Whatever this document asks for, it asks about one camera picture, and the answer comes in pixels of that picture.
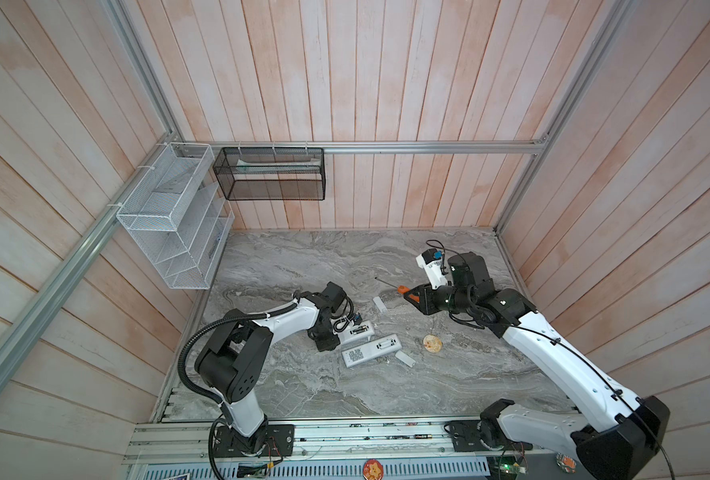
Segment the mesh basket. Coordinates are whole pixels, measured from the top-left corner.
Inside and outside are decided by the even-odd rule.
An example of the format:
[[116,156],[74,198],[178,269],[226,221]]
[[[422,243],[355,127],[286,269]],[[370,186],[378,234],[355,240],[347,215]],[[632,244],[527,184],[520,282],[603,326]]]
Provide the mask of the mesh basket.
[[325,200],[322,148],[222,148],[214,173],[228,200]]
[[175,231],[214,161],[207,144],[168,144],[118,212],[127,230]]

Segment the gray marble surface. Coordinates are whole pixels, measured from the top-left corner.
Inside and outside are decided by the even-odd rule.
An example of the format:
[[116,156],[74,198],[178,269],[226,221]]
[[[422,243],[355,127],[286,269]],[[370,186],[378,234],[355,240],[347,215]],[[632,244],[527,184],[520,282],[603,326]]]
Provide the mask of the gray marble surface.
[[[570,408],[571,401],[554,383],[490,331],[457,325],[442,312],[423,316],[374,279],[408,287],[426,283],[414,257],[431,238],[481,255],[498,288],[513,286],[490,230],[234,233],[202,322],[221,318],[232,308],[270,309],[287,302],[294,290],[321,291],[332,281],[375,324],[375,338],[398,334],[403,351],[417,361],[409,368],[388,355],[348,369],[340,347],[318,352],[305,332],[295,333],[273,346],[256,386],[259,403],[271,418],[478,415],[497,398],[548,411]],[[373,304],[376,295],[387,313]],[[443,341],[440,352],[424,349],[428,333]],[[190,355],[193,377],[192,364],[204,342]],[[168,420],[214,418],[218,410],[212,403],[178,386],[169,399]]]

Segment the wood panel wall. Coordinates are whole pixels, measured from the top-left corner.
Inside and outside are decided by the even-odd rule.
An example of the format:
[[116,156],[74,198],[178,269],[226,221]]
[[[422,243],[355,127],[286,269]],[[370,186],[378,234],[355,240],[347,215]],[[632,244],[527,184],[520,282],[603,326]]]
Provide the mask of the wood panel wall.
[[[101,2],[0,0],[0,338],[163,133]],[[0,478],[113,478],[191,306],[118,232],[0,397]]]
[[710,473],[710,0],[639,2],[503,238],[552,324],[672,410],[676,473]]
[[[189,140],[542,136],[609,0],[126,0]],[[235,228],[490,226],[528,158],[336,155]]]

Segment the white remote control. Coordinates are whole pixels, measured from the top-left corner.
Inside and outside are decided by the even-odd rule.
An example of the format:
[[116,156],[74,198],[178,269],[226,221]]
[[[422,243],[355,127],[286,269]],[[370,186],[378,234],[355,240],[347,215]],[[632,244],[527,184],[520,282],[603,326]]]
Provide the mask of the white remote control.
[[393,333],[392,335],[385,336],[379,340],[374,340],[369,343],[364,343],[361,346],[344,350],[342,352],[342,357],[344,358],[344,365],[351,367],[373,360],[382,355],[396,352],[401,348],[402,346],[400,345],[400,340],[398,340],[398,335]]
[[339,335],[339,344],[342,346],[359,340],[371,340],[373,324],[367,320],[360,325],[351,325],[347,330],[337,333],[337,335]]

